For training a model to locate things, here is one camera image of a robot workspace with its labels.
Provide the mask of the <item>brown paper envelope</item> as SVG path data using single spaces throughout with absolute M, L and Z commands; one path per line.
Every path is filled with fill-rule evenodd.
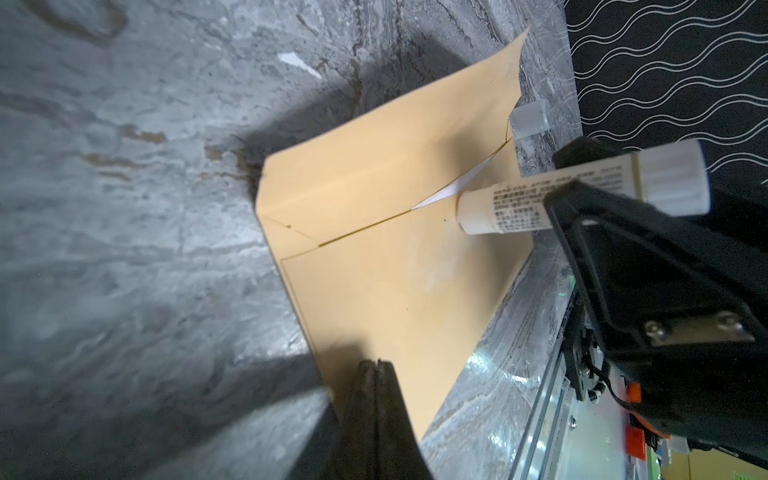
M 422 438 L 526 263 L 530 234 L 468 235 L 437 198 L 519 177 L 524 43 L 266 159 L 256 214 L 338 414 L 386 360 Z

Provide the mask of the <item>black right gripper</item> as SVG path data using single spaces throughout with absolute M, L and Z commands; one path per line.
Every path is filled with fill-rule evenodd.
M 653 429 L 767 460 L 767 191 L 716 186 L 710 211 L 578 213 L 553 230 L 622 406 Z

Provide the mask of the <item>white paper letter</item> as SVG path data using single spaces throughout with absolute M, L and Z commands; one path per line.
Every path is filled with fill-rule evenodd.
M 420 208 L 426 207 L 432 203 L 441 201 L 446 198 L 450 198 L 454 195 L 457 195 L 459 192 L 461 192 L 464 187 L 473 180 L 483 169 L 484 167 L 493 159 L 492 156 L 488 157 L 484 161 L 480 162 L 476 166 L 474 166 L 471 170 L 466 172 L 465 174 L 461 175 L 454 181 L 452 181 L 447 186 L 443 187 L 433 195 L 427 197 L 425 200 L 421 201 L 417 205 L 415 205 L 412 208 L 412 211 L 418 210 Z

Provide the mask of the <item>white glue stick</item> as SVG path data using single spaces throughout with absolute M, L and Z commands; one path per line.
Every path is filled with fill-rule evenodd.
M 561 227 L 584 212 L 653 208 L 667 216 L 703 215 L 711 187 L 698 141 L 686 140 L 497 183 L 459 196 L 456 218 L 469 235 Z

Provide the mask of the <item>translucent glue stick cap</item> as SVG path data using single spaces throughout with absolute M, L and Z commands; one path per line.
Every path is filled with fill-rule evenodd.
M 512 110 L 510 127 L 515 140 L 525 139 L 551 129 L 549 104 L 546 99 L 538 99 Z

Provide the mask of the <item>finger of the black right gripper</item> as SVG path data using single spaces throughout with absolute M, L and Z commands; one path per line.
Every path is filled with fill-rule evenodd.
M 622 149 L 598 139 L 581 136 L 575 138 L 552 155 L 555 169 L 574 167 L 594 161 L 616 157 Z

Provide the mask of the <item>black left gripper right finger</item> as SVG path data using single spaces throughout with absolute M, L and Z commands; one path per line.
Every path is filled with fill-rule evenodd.
M 375 394 L 375 478 L 432 479 L 391 362 L 377 362 Z

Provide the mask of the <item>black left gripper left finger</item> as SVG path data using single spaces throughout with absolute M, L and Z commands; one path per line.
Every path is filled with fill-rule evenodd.
M 343 417 L 336 447 L 321 479 L 377 479 L 377 364 L 362 361 Z

